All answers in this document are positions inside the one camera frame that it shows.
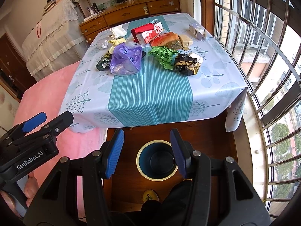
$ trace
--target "red package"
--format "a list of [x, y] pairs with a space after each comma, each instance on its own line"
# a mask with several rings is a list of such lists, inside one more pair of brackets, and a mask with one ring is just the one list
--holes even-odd
[[142, 33], [144, 31], [154, 30], [154, 28], [155, 28], [154, 25], [152, 23], [149, 23], [149, 24], [137, 27], [135, 29], [132, 29], [131, 33], [132, 33], [132, 35], [134, 37], [134, 42], [139, 43], [139, 41], [138, 41], [138, 39], [136, 37], [137, 34]]
[[178, 35], [173, 32], [159, 35], [151, 41], [150, 45], [152, 47], [165, 46], [173, 50], [182, 49], [182, 44]]

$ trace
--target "pink blanket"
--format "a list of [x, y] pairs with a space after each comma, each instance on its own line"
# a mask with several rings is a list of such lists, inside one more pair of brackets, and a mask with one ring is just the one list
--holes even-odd
[[[66, 66], [28, 89], [23, 95], [14, 125], [22, 123], [40, 112], [46, 113], [47, 122], [57, 117], [69, 83], [78, 65], [79, 62]], [[68, 156], [70, 159], [85, 157], [93, 150], [99, 149], [105, 139], [106, 129], [96, 128], [85, 134], [73, 133], [66, 129], [58, 136], [56, 142], [60, 151], [59, 154], [35, 170], [35, 177], [39, 186], [41, 186], [51, 169], [62, 156]], [[79, 217], [81, 218], [84, 214], [81, 179], [78, 179], [77, 191]]]

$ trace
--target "drawer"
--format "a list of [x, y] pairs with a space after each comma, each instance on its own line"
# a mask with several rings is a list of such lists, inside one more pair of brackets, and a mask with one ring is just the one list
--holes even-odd
[[104, 15], [104, 19], [108, 26], [111, 26], [115, 24], [122, 24], [123, 21], [146, 16], [148, 14], [149, 12], [147, 10], [146, 3], [141, 3], [108, 13]]
[[97, 19], [93, 19], [89, 21], [88, 23], [82, 25], [80, 29], [84, 33], [84, 35], [87, 37], [89, 34], [101, 30], [103, 28], [106, 28], [107, 24], [104, 20], [103, 16], [98, 17]]
[[87, 38], [88, 43], [91, 44], [93, 42], [93, 40], [95, 39], [95, 37], [98, 35], [99, 32], [102, 32], [102, 31], [104, 31], [108, 28], [109, 27], [106, 27], [106, 28], [103, 28], [99, 31], [95, 31], [95, 32], [91, 33], [90, 35], [87, 35], [86, 38]]
[[180, 12], [179, 0], [159, 0], [147, 3], [150, 14]]

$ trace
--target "purple plastic bag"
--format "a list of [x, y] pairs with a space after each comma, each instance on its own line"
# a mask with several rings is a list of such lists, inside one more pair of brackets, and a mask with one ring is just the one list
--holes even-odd
[[114, 48], [110, 64], [111, 73], [118, 76], [136, 74], [141, 69], [141, 45], [127, 41]]

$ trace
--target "door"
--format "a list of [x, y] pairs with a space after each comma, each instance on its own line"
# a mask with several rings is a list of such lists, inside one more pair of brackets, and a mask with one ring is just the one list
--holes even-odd
[[36, 83], [6, 34], [0, 38], [0, 68], [23, 92]]

